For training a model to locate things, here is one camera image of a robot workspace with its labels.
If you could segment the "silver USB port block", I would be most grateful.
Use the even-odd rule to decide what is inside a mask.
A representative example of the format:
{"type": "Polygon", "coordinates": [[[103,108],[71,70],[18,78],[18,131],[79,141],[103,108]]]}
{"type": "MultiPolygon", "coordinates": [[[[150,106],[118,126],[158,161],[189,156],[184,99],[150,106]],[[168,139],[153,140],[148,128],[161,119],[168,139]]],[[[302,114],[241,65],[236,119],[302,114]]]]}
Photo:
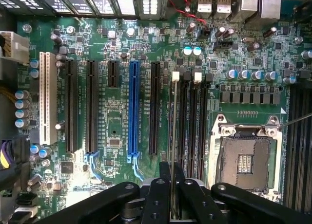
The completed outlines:
{"type": "Polygon", "coordinates": [[[232,0],[216,0],[217,9],[216,12],[220,14],[230,14],[232,7],[232,0]]]}
{"type": "Polygon", "coordinates": [[[202,14],[211,14],[213,11],[213,0],[197,0],[197,12],[202,14]]]}

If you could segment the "white power connector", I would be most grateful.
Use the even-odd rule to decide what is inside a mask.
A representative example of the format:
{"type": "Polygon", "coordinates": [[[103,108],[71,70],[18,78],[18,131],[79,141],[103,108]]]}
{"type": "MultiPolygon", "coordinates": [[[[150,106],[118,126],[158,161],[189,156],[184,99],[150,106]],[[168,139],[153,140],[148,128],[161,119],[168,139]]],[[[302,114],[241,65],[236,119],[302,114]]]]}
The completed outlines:
{"type": "Polygon", "coordinates": [[[29,63],[29,39],[15,32],[0,31],[0,57],[21,64],[29,63]]]}

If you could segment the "green PC motherboard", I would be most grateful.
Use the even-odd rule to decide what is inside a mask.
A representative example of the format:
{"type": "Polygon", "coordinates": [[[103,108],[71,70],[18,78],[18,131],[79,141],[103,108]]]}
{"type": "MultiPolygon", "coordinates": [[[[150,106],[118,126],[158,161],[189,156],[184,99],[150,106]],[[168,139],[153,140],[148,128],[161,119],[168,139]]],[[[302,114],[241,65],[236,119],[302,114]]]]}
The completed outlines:
{"type": "MultiPolygon", "coordinates": [[[[145,21],[123,19],[80,19],[23,17],[18,20],[18,34],[29,39],[29,63],[39,61],[40,52],[51,52],[56,58],[57,81],[57,141],[51,145],[39,143],[39,78],[30,76],[32,69],[19,67],[19,90],[30,93],[28,108],[30,125],[19,129],[26,136],[29,146],[50,147],[51,155],[40,158],[30,156],[31,182],[26,192],[38,196],[37,217],[43,220],[71,205],[90,198],[123,182],[132,182],[140,187],[160,177],[159,164],[168,162],[169,153],[169,109],[172,72],[180,73],[178,83],[177,112],[177,159],[180,163],[179,113],[180,82],[182,75],[189,71],[191,81],[188,90],[188,123],[190,160],[191,148],[191,85],[195,72],[202,73],[198,97],[198,178],[194,179],[210,190],[202,175],[202,128],[201,89],[205,74],[213,74],[208,100],[210,130],[219,113],[235,123],[259,123],[270,115],[279,118],[280,125],[288,122],[290,86],[301,91],[302,115],[305,111],[305,91],[312,89],[312,21],[298,23],[288,17],[274,24],[253,29],[243,23],[225,20],[196,20],[174,17],[168,21],[145,21]],[[217,40],[232,41],[228,50],[213,50],[217,40]],[[184,56],[182,50],[189,46],[200,47],[199,57],[184,56]],[[74,153],[66,151],[65,145],[65,62],[75,60],[78,65],[78,148],[74,153]],[[86,152],[86,64],[88,60],[98,63],[98,150],[86,152]],[[119,87],[108,87],[108,62],[119,63],[119,87]],[[127,162],[128,147],[128,101],[129,65],[131,61],[140,64],[140,97],[138,155],[127,162]],[[160,62],[160,111],[157,154],[149,154],[151,63],[160,62]],[[230,69],[249,71],[249,78],[228,80],[225,76],[230,69]],[[251,79],[251,73],[262,72],[259,81],[251,79]],[[267,81],[265,73],[275,71],[275,81],[267,81]]],[[[303,121],[299,121],[301,143],[301,211],[312,216],[312,134],[310,141],[310,213],[303,212],[303,121]]],[[[287,147],[287,126],[282,128],[282,201],[285,206],[285,167],[287,147]]]]}

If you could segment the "short black expansion slot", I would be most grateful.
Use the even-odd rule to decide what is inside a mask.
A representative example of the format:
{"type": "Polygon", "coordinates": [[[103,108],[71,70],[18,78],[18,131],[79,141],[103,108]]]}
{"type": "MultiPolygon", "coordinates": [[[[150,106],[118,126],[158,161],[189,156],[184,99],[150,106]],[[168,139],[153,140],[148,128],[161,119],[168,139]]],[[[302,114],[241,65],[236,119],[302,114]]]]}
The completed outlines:
{"type": "Polygon", "coordinates": [[[119,63],[115,60],[108,62],[108,87],[119,87],[119,63]]]}

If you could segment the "white PCI expansion slot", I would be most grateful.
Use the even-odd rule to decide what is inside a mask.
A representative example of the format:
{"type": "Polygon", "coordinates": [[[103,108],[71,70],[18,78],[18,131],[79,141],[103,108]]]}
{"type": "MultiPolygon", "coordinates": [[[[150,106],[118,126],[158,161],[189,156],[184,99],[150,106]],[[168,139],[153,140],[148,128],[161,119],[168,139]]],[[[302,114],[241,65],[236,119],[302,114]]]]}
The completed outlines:
{"type": "Polygon", "coordinates": [[[51,145],[57,141],[57,81],[55,55],[39,53],[39,143],[51,145]]]}

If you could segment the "blue expansion slot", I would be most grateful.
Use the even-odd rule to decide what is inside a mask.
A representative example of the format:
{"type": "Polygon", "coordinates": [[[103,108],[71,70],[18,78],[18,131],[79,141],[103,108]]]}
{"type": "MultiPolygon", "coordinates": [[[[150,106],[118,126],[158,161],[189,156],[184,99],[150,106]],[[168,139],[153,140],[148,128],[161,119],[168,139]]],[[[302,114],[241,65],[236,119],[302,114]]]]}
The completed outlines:
{"type": "Polygon", "coordinates": [[[128,101],[128,147],[127,162],[138,155],[140,64],[131,61],[129,65],[129,101],[128,101]]]}

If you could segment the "silver CPU socket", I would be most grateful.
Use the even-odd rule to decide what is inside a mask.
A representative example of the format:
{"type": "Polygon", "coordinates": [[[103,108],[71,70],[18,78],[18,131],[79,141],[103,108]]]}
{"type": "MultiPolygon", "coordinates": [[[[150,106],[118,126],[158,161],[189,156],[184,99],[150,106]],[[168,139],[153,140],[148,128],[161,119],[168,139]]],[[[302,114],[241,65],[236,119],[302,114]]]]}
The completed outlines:
{"type": "Polygon", "coordinates": [[[222,113],[210,130],[205,184],[228,183],[282,201],[283,137],[278,116],[259,123],[235,123],[222,113]]]}

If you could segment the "long black expansion slot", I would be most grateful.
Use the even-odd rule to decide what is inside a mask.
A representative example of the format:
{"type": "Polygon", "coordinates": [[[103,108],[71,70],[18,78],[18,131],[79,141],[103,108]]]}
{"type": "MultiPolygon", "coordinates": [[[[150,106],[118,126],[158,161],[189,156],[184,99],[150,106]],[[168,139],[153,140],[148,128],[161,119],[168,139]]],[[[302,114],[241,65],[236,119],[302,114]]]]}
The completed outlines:
{"type": "Polygon", "coordinates": [[[160,111],[160,62],[151,63],[149,154],[157,154],[160,111]]]}
{"type": "Polygon", "coordinates": [[[98,150],[98,63],[88,60],[86,64],[86,152],[98,150]]]}
{"type": "Polygon", "coordinates": [[[75,60],[65,62],[65,145],[74,153],[78,148],[78,65],[75,60]]]}

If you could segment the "black fan header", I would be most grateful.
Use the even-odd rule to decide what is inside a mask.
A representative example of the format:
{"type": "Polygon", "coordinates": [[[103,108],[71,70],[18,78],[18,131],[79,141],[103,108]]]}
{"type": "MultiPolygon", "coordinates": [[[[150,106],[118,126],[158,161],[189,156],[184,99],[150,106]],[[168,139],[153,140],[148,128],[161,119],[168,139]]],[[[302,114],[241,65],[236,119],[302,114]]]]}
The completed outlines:
{"type": "Polygon", "coordinates": [[[217,40],[213,44],[213,50],[228,50],[232,48],[233,42],[232,41],[223,41],[223,40],[217,40]]]}

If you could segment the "thin metal locking lever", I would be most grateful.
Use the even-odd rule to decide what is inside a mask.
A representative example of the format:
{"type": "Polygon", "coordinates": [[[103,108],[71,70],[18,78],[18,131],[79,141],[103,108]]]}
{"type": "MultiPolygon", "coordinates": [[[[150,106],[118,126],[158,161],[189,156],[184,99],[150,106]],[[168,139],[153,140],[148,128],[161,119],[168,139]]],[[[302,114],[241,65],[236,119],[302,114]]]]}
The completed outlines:
{"type": "Polygon", "coordinates": [[[304,119],[306,119],[306,118],[309,118],[309,117],[311,117],[311,116],[312,116],[312,112],[309,113],[309,114],[307,114],[307,115],[304,115],[304,116],[302,116],[302,117],[299,117],[299,118],[297,118],[297,119],[291,120],[291,121],[289,121],[289,122],[287,122],[287,123],[284,123],[284,124],[280,125],[279,128],[282,129],[282,128],[286,127],[286,126],[289,126],[289,125],[294,124],[294,123],[296,123],[296,122],[302,121],[302,120],[304,120],[304,119]]]}

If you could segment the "RAM slot with black latch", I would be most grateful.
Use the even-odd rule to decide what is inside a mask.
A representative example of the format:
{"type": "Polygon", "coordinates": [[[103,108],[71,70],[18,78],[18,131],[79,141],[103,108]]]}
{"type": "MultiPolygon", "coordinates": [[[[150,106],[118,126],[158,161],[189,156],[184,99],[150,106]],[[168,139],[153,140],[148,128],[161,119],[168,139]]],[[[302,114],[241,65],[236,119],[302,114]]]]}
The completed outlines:
{"type": "Polygon", "coordinates": [[[189,147],[189,123],[188,123],[188,90],[191,81],[191,73],[186,71],[182,75],[180,82],[180,113],[179,113],[179,144],[180,144],[180,162],[186,177],[191,176],[191,161],[189,147]]]}
{"type": "Polygon", "coordinates": [[[210,99],[210,94],[209,94],[209,88],[211,87],[211,84],[213,82],[213,74],[208,73],[205,74],[205,79],[204,83],[202,85],[201,89],[201,110],[202,110],[202,115],[201,115],[201,128],[203,130],[202,132],[202,138],[201,138],[201,148],[202,148],[202,175],[201,178],[205,182],[205,185],[208,184],[208,128],[209,128],[209,114],[207,110],[208,106],[208,100],[210,99]]]}

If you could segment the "large silver port block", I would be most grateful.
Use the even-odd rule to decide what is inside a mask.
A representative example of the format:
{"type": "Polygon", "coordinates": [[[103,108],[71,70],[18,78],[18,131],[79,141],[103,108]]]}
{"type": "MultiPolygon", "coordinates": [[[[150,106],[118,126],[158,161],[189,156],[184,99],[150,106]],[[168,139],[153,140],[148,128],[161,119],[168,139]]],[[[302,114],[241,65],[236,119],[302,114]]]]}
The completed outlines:
{"type": "Polygon", "coordinates": [[[282,0],[259,0],[259,16],[261,19],[279,20],[282,0]]]}
{"type": "Polygon", "coordinates": [[[230,22],[244,23],[258,10],[258,0],[233,0],[230,22]]]}

